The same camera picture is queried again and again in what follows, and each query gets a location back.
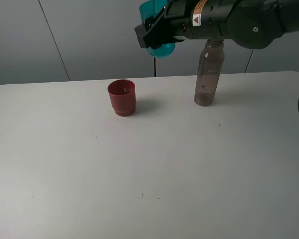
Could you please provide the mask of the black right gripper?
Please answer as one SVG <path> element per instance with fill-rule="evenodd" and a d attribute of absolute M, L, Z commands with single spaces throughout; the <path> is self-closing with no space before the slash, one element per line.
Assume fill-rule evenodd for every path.
<path fill-rule="evenodd" d="M 205 0 L 169 0 L 156 17 L 148 17 L 135 27 L 141 48 L 158 49 L 163 44 L 203 39 L 202 23 Z"/>

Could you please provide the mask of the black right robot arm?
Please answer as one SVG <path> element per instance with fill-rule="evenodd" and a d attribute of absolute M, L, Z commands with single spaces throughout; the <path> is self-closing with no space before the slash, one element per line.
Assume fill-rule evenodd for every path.
<path fill-rule="evenodd" d="M 169 0 L 135 28 L 141 48 L 231 39 L 247 49 L 264 49 L 296 31 L 299 0 Z"/>

